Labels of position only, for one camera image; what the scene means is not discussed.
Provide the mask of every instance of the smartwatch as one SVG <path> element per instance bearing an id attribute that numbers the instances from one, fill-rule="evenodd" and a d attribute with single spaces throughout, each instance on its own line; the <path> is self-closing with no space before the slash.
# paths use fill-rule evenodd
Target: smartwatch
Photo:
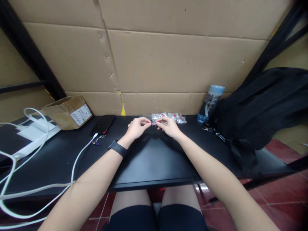
<path id="1" fill-rule="evenodd" d="M 123 158 L 127 155 L 127 149 L 123 148 L 120 144 L 117 143 L 117 140 L 114 140 L 111 145 L 109 145 L 109 149 L 113 149 L 117 153 L 119 153 Z"/>

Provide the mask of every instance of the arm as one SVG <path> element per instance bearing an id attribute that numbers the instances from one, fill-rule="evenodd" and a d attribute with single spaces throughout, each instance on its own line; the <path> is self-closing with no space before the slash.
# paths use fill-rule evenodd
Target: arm
<path id="1" fill-rule="evenodd" d="M 160 121 L 167 124 L 157 122 L 157 126 L 179 142 L 202 180 L 230 213 L 237 230 L 279 230 L 229 169 L 185 136 L 172 118 Z"/>
<path id="2" fill-rule="evenodd" d="M 128 149 L 150 126 L 147 118 L 134 119 L 118 144 Z M 104 196 L 122 159 L 116 151 L 107 151 L 64 193 L 39 231 L 79 230 Z"/>

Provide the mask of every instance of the black phone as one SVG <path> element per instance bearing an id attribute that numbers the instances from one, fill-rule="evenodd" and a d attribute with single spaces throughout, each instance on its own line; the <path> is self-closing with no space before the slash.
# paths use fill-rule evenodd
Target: black phone
<path id="1" fill-rule="evenodd" d="M 115 119 L 115 115 L 103 115 L 103 117 L 98 121 L 95 127 L 92 129 L 90 134 L 94 135 L 98 134 L 106 134 L 107 130 L 109 129 L 110 125 Z"/>

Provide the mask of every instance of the hand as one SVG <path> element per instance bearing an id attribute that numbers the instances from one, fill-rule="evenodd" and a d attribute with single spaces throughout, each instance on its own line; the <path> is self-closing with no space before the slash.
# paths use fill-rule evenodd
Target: hand
<path id="1" fill-rule="evenodd" d="M 132 141 L 140 137 L 143 132 L 151 126 L 151 121 L 145 117 L 135 118 L 129 125 L 125 134 Z"/>
<path id="2" fill-rule="evenodd" d="M 161 128 L 168 136 L 172 137 L 173 139 L 177 140 L 184 134 L 180 131 L 178 128 L 176 122 L 169 117 L 161 117 L 156 122 L 156 125 L 158 126 L 158 130 Z"/>

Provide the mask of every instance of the black backpack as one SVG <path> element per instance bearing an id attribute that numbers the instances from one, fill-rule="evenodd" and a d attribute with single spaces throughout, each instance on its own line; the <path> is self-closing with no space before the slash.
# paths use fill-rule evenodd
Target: black backpack
<path id="1" fill-rule="evenodd" d="M 308 71 L 277 67 L 261 72 L 220 100 L 210 124 L 227 139 L 243 173 L 259 177 L 255 150 L 268 144 L 278 130 L 297 125 L 307 109 Z"/>

